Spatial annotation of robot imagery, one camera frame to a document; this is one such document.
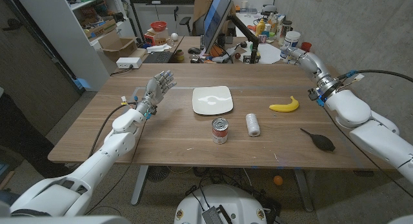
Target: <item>yellow banana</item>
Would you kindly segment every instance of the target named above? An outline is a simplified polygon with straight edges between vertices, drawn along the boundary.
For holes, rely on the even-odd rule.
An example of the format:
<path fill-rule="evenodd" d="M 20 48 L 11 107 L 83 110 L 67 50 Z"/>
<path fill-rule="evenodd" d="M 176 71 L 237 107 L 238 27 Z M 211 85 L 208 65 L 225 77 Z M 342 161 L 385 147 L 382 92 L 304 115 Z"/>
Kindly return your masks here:
<path fill-rule="evenodd" d="M 270 105 L 270 109 L 277 111 L 277 112 L 291 112 L 293 110 L 296 110 L 299 106 L 299 103 L 294 97 L 290 96 L 291 98 L 291 103 L 287 105 Z"/>

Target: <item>blue tape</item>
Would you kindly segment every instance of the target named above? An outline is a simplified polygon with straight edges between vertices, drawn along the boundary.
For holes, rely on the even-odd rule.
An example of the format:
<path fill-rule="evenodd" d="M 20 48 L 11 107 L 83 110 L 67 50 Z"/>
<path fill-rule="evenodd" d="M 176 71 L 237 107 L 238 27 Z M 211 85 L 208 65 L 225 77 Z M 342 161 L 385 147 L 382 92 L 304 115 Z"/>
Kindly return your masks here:
<path fill-rule="evenodd" d="M 317 104 L 321 107 L 324 107 L 324 101 L 322 101 L 320 98 L 316 100 Z"/>
<path fill-rule="evenodd" d="M 357 73 L 356 70 L 351 70 L 351 71 L 347 72 L 346 77 L 347 77 L 347 78 L 350 78 L 350 77 L 352 77 L 352 76 L 353 76 L 354 74 L 356 74 L 356 73 Z"/>

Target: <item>tin can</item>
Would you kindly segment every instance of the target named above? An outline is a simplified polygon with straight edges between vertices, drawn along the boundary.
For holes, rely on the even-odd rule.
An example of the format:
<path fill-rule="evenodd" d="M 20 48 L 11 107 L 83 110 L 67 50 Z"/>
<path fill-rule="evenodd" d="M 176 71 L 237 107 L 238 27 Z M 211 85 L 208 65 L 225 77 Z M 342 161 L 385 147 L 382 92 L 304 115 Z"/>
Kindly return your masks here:
<path fill-rule="evenodd" d="M 228 138 L 228 121 L 219 117 L 212 121 L 212 141 L 217 144 L 223 144 Z"/>

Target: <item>spool of white thread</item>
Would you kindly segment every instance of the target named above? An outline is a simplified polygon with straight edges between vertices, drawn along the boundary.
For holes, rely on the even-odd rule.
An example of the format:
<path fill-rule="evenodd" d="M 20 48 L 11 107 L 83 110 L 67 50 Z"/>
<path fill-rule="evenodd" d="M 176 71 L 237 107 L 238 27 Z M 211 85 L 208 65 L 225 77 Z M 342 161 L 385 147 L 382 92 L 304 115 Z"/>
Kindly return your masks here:
<path fill-rule="evenodd" d="M 245 116 L 245 121 L 247 121 L 248 134 L 251 137 L 258 136 L 260 134 L 260 131 L 257 116 L 255 114 L 247 114 Z"/>

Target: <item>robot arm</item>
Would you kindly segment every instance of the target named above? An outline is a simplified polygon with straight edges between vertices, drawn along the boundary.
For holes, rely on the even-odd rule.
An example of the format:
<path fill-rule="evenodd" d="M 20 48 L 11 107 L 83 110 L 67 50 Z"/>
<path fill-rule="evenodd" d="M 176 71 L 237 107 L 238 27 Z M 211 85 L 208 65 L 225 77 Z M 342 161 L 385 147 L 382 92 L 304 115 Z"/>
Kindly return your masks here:
<path fill-rule="evenodd" d="M 146 92 L 136 108 L 129 109 L 112 123 L 112 131 L 103 146 L 73 173 L 44 179 L 28 189 L 10 207 L 12 214 L 76 216 L 84 214 L 92 193 L 119 157 L 130 152 L 139 138 L 138 127 L 152 114 L 172 83 L 171 71 L 161 72 L 149 80 Z"/>
<path fill-rule="evenodd" d="M 350 90 L 337 92 L 341 82 L 331 77 L 316 55 L 292 46 L 281 47 L 281 50 L 295 58 L 293 64 L 301 67 L 317 84 L 317 88 L 308 91 L 310 99 L 335 110 L 336 121 L 351 130 L 350 139 L 357 146 L 385 160 L 413 183 L 413 146 L 399 137 L 397 126 L 372 111 Z"/>

